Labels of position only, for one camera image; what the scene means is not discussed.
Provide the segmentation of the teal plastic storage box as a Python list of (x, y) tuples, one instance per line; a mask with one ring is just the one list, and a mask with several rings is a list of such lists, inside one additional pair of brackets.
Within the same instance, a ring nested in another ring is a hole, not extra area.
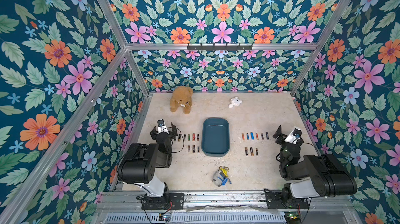
[(230, 150), (229, 123), (223, 118), (207, 118), (203, 122), (202, 151), (211, 157), (223, 157)]

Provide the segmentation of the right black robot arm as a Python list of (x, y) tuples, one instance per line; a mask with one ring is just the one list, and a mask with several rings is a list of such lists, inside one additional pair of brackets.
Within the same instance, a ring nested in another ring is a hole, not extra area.
[(273, 138), (280, 145), (277, 156), (280, 175), (288, 181), (280, 194), (284, 203), (297, 199), (354, 195), (357, 192), (354, 177), (334, 155), (301, 156), (301, 147), (305, 144), (301, 129), (294, 128), (287, 135), (279, 126)]

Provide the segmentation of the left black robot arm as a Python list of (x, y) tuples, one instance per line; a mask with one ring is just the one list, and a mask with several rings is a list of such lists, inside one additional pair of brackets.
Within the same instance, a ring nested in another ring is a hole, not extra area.
[(129, 146), (117, 167), (117, 178), (126, 184), (138, 186), (149, 198), (167, 200), (168, 186), (157, 178), (155, 170), (171, 166), (172, 145), (178, 130), (174, 124), (167, 127), (163, 120), (159, 120), (150, 135), (155, 143), (133, 143)]

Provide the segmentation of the brown teddy bear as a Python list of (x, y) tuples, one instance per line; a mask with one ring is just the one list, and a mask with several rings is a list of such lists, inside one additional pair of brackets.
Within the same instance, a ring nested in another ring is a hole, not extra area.
[(191, 112), (193, 93), (193, 89), (188, 86), (177, 87), (170, 99), (170, 111), (174, 113), (182, 107), (183, 112), (188, 115)]

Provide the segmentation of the small white plush bunny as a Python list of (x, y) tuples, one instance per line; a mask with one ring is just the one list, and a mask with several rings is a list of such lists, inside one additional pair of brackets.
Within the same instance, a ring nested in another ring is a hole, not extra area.
[(229, 108), (234, 108), (234, 107), (238, 107), (243, 103), (243, 101), (241, 99), (239, 99), (237, 96), (235, 96), (234, 98), (230, 99), (230, 104), (228, 105)]

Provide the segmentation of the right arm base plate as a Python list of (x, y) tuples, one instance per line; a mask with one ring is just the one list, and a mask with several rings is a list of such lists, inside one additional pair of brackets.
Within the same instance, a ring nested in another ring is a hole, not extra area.
[(269, 209), (308, 209), (308, 199), (292, 198), (287, 190), (282, 192), (264, 189), (266, 204)]

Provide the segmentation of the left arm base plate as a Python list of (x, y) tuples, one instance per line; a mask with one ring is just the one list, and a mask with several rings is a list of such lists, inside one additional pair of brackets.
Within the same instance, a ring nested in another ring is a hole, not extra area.
[(167, 193), (160, 198), (141, 197), (142, 210), (181, 210), (184, 205), (184, 193)]

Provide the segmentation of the grey plush toy keychain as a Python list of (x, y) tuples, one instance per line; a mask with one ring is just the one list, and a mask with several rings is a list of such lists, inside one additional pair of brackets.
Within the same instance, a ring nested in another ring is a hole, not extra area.
[(214, 173), (212, 182), (217, 186), (221, 187), (226, 184), (232, 184), (228, 175), (229, 168), (226, 166), (220, 166), (219, 169)]

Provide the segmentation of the black wall hook rail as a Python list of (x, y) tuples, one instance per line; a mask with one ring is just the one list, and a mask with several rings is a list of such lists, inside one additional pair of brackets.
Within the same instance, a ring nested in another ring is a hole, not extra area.
[(236, 51), (249, 51), (253, 49), (253, 44), (188, 44), (186, 46), (186, 50), (188, 51), (231, 51), (231, 52), (236, 52)]

